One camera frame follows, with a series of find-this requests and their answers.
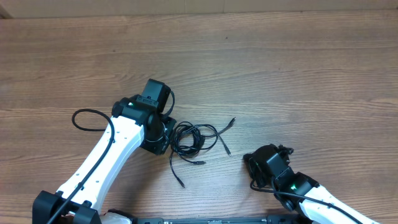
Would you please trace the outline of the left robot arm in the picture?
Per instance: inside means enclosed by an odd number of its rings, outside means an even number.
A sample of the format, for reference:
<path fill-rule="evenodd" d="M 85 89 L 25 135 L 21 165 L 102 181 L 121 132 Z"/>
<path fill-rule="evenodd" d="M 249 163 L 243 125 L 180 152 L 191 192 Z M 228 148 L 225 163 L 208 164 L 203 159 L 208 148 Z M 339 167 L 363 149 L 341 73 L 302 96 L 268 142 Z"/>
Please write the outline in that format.
<path fill-rule="evenodd" d="M 56 193 L 41 191 L 33 202 L 33 223 L 136 223 L 130 214 L 108 210 L 100 214 L 109 188 L 129 156 L 138 148 L 163 154 L 176 121 L 164 111 L 173 93 L 150 79 L 140 95 L 115 102 L 108 125 L 78 170 Z"/>

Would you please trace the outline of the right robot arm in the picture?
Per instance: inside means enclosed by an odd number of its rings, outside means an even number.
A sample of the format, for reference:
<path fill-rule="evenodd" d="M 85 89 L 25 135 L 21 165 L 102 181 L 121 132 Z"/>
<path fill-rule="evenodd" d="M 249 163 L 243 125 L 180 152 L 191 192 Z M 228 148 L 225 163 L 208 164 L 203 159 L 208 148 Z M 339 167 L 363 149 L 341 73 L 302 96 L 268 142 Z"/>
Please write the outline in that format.
<path fill-rule="evenodd" d="M 265 145 L 243 155 L 251 178 L 250 188 L 273 194 L 288 211 L 310 223 L 375 223 L 334 197 L 318 181 L 289 166 L 293 149 Z"/>

